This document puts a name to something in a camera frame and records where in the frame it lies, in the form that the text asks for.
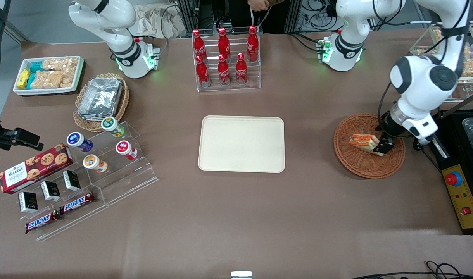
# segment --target person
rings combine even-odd
[[[284,34],[289,5],[290,0],[229,0],[231,24],[233,27],[251,26],[252,8],[254,25],[260,20],[264,33]]]

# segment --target small black box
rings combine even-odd
[[[43,197],[47,201],[58,201],[61,198],[61,193],[59,193],[59,188],[57,184],[50,181],[40,182],[40,188],[42,188]]]
[[[20,200],[21,212],[33,213],[38,211],[35,193],[21,192],[18,194],[18,198]]]
[[[71,191],[77,191],[81,189],[78,175],[75,172],[66,170],[62,173],[62,175],[64,176],[66,188],[70,189]]]

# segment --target walkers cookie box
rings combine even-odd
[[[0,190],[14,194],[73,163],[69,148],[60,144],[0,173]]]

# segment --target brown table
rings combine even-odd
[[[124,116],[142,134],[160,180],[46,242],[23,235],[17,205],[0,199],[0,278],[228,278],[232,270],[252,270],[257,279],[347,279],[424,270],[424,260],[473,274],[473,236],[460,235],[440,173],[411,141],[401,170],[383,180],[353,175],[332,148],[341,119],[375,113],[391,66],[421,33],[372,32],[348,72],[318,64],[289,36],[263,35],[262,88],[219,95],[196,92],[191,40],[170,41],[158,71],[127,79]],[[104,43],[23,49],[24,58],[81,55],[85,80],[119,73]],[[12,93],[3,125],[24,127],[53,146],[77,129],[75,97]],[[384,109],[397,98],[390,90]],[[285,171],[199,170],[207,115],[281,117]],[[33,155],[29,148],[0,150],[0,171]]]

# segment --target wicker basket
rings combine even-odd
[[[128,85],[126,85],[126,81],[124,81],[124,79],[121,76],[118,76],[117,74],[111,74],[111,73],[99,74],[98,76],[96,76],[96,78],[97,77],[98,78],[117,78],[123,82],[123,89],[121,90],[119,104],[117,105],[116,115],[114,116],[114,118],[116,118],[116,120],[120,122],[119,120],[123,117],[123,114],[126,110],[126,106],[128,105],[128,99],[130,98],[130,91],[128,90]],[[90,81],[88,81],[86,85],[83,86],[83,88],[80,91],[80,94],[78,94],[78,97],[76,98],[76,102],[75,102],[76,108],[80,106],[81,101],[83,99],[83,94],[85,93],[89,82]],[[75,120],[76,125],[78,125],[78,127],[82,129],[86,129],[88,131],[95,132],[95,133],[104,131],[102,129],[102,126],[100,125],[100,121],[90,121],[90,120],[82,119],[78,115],[78,111],[73,112],[73,119]]]
[[[395,147],[382,157],[362,151],[349,144],[353,134],[374,134],[378,138],[381,133],[375,131],[378,117],[374,114],[354,114],[344,119],[336,128],[333,137],[335,153],[340,162],[351,172],[370,179],[387,178],[400,169],[405,160],[405,143],[395,138]]]

